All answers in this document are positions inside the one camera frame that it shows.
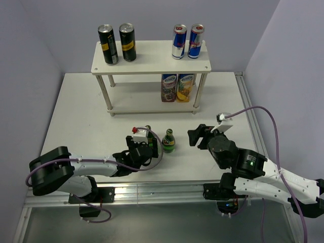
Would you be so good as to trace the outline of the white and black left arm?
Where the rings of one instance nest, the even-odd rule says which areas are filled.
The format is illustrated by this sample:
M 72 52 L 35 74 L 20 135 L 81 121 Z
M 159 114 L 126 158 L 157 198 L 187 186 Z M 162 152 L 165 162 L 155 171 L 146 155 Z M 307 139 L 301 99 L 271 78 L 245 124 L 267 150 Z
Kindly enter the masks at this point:
M 155 166 L 154 158 L 163 157 L 159 138 L 132 135 L 126 137 L 126 144 L 127 150 L 99 159 L 74 157 L 66 146 L 59 146 L 30 162 L 25 183 L 35 196 L 61 191 L 93 202 L 99 195 L 95 176 L 125 177 L 148 171 Z

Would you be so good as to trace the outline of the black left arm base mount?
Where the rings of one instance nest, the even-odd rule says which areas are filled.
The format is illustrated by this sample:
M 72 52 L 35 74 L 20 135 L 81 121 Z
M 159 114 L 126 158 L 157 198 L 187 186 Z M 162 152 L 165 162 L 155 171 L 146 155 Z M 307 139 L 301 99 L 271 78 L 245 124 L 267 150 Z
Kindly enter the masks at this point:
M 112 213 L 103 208 L 103 204 L 114 202 L 115 196 L 114 187 L 99 187 L 91 192 L 89 195 L 84 197 L 75 196 L 74 194 L 69 195 L 68 203 L 70 205 L 79 205 L 79 216 L 82 220 L 89 223 L 104 223 L 111 219 Z M 94 220 L 101 212 L 106 212 L 108 218 L 104 220 Z

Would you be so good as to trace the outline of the black and gold can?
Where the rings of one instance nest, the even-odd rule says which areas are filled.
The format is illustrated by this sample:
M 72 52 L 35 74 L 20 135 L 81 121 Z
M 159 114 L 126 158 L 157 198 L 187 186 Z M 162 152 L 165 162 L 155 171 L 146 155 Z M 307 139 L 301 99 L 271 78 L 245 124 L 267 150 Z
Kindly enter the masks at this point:
M 115 65 L 118 62 L 118 54 L 112 26 L 109 24 L 100 25 L 98 35 L 105 62 L 108 65 Z

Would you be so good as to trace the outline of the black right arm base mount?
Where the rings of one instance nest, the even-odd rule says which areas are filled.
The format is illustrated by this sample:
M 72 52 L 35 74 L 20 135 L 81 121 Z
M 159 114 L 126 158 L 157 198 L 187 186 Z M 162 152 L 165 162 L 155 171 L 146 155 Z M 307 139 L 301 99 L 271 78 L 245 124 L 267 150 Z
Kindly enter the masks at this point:
M 217 205 L 217 213 L 221 217 L 231 218 L 239 214 L 247 205 L 247 196 L 238 195 L 233 189 L 222 188 L 220 183 L 203 184 L 202 196 L 205 200 L 213 200 Z

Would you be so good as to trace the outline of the blue silver energy drink can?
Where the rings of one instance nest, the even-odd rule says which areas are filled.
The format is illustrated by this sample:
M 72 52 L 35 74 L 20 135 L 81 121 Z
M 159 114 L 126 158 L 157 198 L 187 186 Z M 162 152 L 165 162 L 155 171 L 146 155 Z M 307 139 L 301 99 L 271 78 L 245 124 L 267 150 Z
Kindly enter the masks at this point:
M 190 31 L 188 57 L 198 58 L 203 43 L 205 28 L 202 24 L 193 24 Z

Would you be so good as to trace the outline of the tall green glass bottle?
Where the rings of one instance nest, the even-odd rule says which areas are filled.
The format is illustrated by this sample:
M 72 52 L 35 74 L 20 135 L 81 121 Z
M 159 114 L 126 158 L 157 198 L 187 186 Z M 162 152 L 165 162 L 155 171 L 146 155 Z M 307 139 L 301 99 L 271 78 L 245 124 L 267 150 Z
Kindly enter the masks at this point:
M 148 145 L 150 148 L 157 148 L 157 141 L 154 135 L 151 132 L 148 132 L 147 135 Z

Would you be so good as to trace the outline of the dark olive beverage can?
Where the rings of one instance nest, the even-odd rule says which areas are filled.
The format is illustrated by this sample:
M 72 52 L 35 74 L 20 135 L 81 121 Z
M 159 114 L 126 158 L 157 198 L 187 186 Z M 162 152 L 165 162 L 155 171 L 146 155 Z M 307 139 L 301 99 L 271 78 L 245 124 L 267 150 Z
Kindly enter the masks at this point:
M 123 58 L 128 62 L 135 61 L 137 54 L 134 26 L 131 23 L 123 23 L 119 27 L 119 35 Z

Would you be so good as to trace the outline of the small red-tab silver can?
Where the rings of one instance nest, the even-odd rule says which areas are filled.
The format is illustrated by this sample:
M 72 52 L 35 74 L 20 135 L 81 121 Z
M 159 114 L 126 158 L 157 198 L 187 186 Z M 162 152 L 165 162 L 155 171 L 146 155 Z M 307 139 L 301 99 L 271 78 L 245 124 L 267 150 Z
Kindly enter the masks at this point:
M 173 29 L 172 57 L 181 59 L 184 56 L 187 28 L 183 24 L 177 24 Z

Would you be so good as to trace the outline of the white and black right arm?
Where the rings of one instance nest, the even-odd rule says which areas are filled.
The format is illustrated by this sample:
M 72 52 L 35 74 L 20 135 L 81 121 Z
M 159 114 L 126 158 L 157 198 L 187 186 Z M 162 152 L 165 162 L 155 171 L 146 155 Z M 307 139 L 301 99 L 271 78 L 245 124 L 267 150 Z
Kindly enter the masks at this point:
M 200 124 L 189 130 L 189 145 L 207 150 L 226 172 L 218 183 L 204 184 L 207 200 L 230 200 L 243 196 L 262 197 L 286 206 L 307 218 L 323 215 L 323 180 L 309 180 L 278 166 L 264 155 L 237 147 L 223 125 Z

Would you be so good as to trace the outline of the short green glass bottle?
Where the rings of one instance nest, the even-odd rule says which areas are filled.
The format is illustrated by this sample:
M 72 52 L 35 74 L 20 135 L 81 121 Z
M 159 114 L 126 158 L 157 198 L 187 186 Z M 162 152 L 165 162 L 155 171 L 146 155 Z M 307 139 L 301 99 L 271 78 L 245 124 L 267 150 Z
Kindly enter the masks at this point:
M 172 129 L 167 129 L 162 140 L 163 150 L 165 153 L 171 153 L 175 150 L 176 140 Z

